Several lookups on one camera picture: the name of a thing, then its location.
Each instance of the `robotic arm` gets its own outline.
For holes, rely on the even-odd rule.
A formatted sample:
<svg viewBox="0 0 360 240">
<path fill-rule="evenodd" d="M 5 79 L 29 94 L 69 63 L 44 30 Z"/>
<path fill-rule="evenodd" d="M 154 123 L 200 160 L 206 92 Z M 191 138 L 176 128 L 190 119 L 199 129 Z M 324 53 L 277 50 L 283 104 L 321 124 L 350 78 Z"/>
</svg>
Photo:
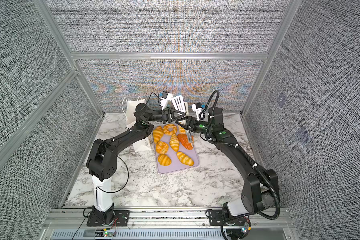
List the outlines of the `robotic arm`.
<svg viewBox="0 0 360 240">
<path fill-rule="evenodd" d="M 235 136 L 226 128 L 223 123 L 223 109 L 217 108 L 218 90 L 215 103 L 208 109 L 207 121 L 200 121 L 200 118 L 185 116 L 184 112 L 165 107 L 158 110 L 151 110 L 145 103 L 136 107 L 136 123 L 127 131 L 116 137 L 107 140 L 97 139 L 89 154 L 86 166 L 92 175 L 94 190 L 96 194 L 95 204 L 92 206 L 90 220 L 95 220 L 101 225 L 113 223 L 113 201 L 110 197 L 110 178 L 117 169 L 118 154 L 132 143 L 148 137 L 154 126 L 150 121 L 173 122 L 182 126 L 190 132 L 202 133 L 207 141 L 214 144 L 232 161 L 244 179 L 244 187 L 241 196 L 223 205 L 224 219 L 228 223 L 234 223 L 240 217 L 252 214 L 260 214 L 269 219 L 276 219 L 279 215 L 279 188 L 278 177 L 273 170 L 266 170 L 258 165 L 237 143 Z M 268 216 L 261 211 L 276 206 L 273 216 Z"/>
</svg>

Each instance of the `textured wall panel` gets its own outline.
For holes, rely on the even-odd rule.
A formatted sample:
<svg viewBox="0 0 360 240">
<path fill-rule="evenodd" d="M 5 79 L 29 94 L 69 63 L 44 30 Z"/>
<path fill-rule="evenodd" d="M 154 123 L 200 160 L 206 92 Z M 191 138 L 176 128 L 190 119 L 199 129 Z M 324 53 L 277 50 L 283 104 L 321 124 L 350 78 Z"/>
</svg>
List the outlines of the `textured wall panel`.
<svg viewBox="0 0 360 240">
<path fill-rule="evenodd" d="M 58 207 L 98 115 L 76 79 L 0 170 L 0 239 L 36 239 Z M 3 234 L 10 223 L 15 231 Z"/>
<path fill-rule="evenodd" d="M 148 98 L 168 90 L 189 103 L 206 103 L 220 90 L 219 106 L 240 111 L 260 69 L 259 60 L 79 60 L 106 112 L 121 112 L 124 97 Z M 157 97 L 152 95 L 153 106 Z"/>
<path fill-rule="evenodd" d="M 300 239 L 360 239 L 360 1 L 303 1 L 248 121 Z"/>
<path fill-rule="evenodd" d="M 32 1 L 0 1 L 0 147 L 70 70 Z"/>
<path fill-rule="evenodd" d="M 47 0 L 73 51 L 267 52 L 288 0 Z"/>
</svg>

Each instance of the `pastry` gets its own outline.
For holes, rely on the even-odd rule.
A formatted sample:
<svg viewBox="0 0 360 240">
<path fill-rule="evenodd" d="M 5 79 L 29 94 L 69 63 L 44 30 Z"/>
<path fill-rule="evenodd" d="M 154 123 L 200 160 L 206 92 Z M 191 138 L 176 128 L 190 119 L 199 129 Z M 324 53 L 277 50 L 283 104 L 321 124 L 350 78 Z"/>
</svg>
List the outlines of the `pastry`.
<svg viewBox="0 0 360 240">
<path fill-rule="evenodd" d="M 176 134 L 172 134 L 171 139 L 169 140 L 169 145 L 171 145 L 171 148 L 173 149 L 173 151 L 177 152 L 179 151 L 179 147 L 180 147 L 180 142 L 179 139 L 177 138 Z"/>
<path fill-rule="evenodd" d="M 182 164 L 189 165 L 189 166 L 193 166 L 193 164 L 195 164 L 193 162 L 192 158 L 188 157 L 183 152 L 177 152 L 176 155 L 177 155 L 177 158 L 182 162 Z"/>
<path fill-rule="evenodd" d="M 178 134 L 177 138 L 179 139 L 179 141 L 181 142 L 181 144 L 188 150 L 192 150 L 193 149 L 193 136 L 192 136 L 192 142 L 188 141 L 188 137 L 186 134 Z"/>
<path fill-rule="evenodd" d="M 186 134 L 185 129 L 179 125 L 179 133 Z"/>
<path fill-rule="evenodd" d="M 168 166 L 172 163 L 171 159 L 166 154 L 160 154 L 157 157 L 158 163 L 163 166 Z"/>
<path fill-rule="evenodd" d="M 177 132 L 177 127 L 173 123 L 169 123 L 164 126 L 163 130 L 166 135 L 172 136 L 172 134 Z"/>
<path fill-rule="evenodd" d="M 168 144 L 163 141 L 159 141 L 156 144 L 156 152 L 159 154 L 166 153 L 168 151 L 168 148 L 169 148 Z"/>
<path fill-rule="evenodd" d="M 163 128 L 161 126 L 156 127 L 156 129 L 153 130 L 152 133 L 153 133 L 153 141 L 156 144 L 164 136 L 164 131 L 163 131 Z"/>
</svg>

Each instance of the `yellow bread roll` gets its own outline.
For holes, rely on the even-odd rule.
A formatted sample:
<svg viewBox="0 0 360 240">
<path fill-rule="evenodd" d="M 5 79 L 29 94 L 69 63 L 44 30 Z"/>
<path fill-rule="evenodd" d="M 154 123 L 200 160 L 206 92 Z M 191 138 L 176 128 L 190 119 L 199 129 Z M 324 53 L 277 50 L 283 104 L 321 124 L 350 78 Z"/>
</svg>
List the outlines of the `yellow bread roll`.
<svg viewBox="0 0 360 240">
<path fill-rule="evenodd" d="M 169 148 L 168 144 L 166 144 L 163 141 L 159 141 L 156 144 L 156 152 L 159 153 L 159 154 L 166 153 L 168 151 L 168 148 Z"/>
<path fill-rule="evenodd" d="M 163 130 L 166 135 L 172 136 L 173 133 L 177 132 L 177 127 L 173 123 L 169 123 L 164 126 Z"/>
<path fill-rule="evenodd" d="M 164 131 L 163 131 L 163 128 L 161 126 L 156 127 L 156 129 L 153 130 L 152 133 L 153 133 L 153 141 L 156 144 L 164 136 Z"/>
<path fill-rule="evenodd" d="M 171 159 L 166 154 L 160 154 L 157 157 L 158 163 L 163 166 L 168 166 L 172 163 Z"/>
<path fill-rule="evenodd" d="M 177 158 L 182 162 L 182 164 L 189 165 L 189 166 L 193 166 L 193 164 L 195 164 L 193 162 L 192 158 L 188 157 L 183 152 L 177 152 L 176 155 L 177 155 Z"/>
<path fill-rule="evenodd" d="M 179 133 L 186 134 L 185 129 L 181 126 L 179 126 Z"/>
<path fill-rule="evenodd" d="M 177 138 L 176 134 L 172 134 L 171 139 L 169 140 L 169 145 L 171 145 L 171 148 L 173 149 L 173 151 L 177 152 L 179 151 L 179 147 L 180 147 L 180 141 Z"/>
</svg>

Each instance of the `side wall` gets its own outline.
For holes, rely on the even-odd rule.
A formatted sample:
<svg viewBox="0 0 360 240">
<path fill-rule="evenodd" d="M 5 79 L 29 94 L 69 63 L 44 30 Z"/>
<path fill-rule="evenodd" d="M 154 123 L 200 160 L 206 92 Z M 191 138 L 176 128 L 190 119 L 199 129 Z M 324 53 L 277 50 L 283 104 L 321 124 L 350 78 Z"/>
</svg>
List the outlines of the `side wall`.
<svg viewBox="0 0 360 240">
<path fill-rule="evenodd" d="M 301 239 L 360 239 L 360 1 L 304 0 L 246 115 Z"/>
<path fill-rule="evenodd" d="M 71 70 L 32 1 L 0 1 L 0 151 Z M 0 170 L 0 239 L 36 239 L 98 115 L 76 78 Z M 3 234 L 4 226 L 13 231 Z"/>
</svg>

